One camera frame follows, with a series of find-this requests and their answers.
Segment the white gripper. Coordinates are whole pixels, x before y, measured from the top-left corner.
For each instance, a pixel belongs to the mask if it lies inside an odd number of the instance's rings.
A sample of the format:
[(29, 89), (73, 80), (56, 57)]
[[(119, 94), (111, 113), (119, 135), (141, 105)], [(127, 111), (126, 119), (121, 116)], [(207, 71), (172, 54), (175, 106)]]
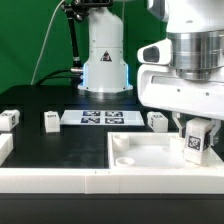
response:
[(137, 58), (141, 63), (137, 73), (141, 104), (172, 111), (181, 138), (186, 133), (184, 114), (211, 118), (206, 127), (208, 145), (217, 145), (220, 120), (224, 120), (224, 66), (213, 69), (208, 81), (179, 78), (176, 70), (169, 66), (171, 42), (168, 39), (140, 48)]

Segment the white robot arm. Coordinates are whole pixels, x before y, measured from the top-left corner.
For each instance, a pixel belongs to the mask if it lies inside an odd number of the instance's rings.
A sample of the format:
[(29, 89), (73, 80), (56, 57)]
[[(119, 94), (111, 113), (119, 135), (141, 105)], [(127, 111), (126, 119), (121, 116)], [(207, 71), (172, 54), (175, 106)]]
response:
[[(127, 78), (121, 64), (122, 35), (108, 34), (106, 19), (112, 0), (89, 2), (90, 56), (84, 65), (84, 85), (90, 91), (119, 90)], [(148, 10), (167, 23), (166, 38), (137, 52), (142, 105), (210, 118), (210, 138), (224, 120), (224, 0), (148, 0)]]

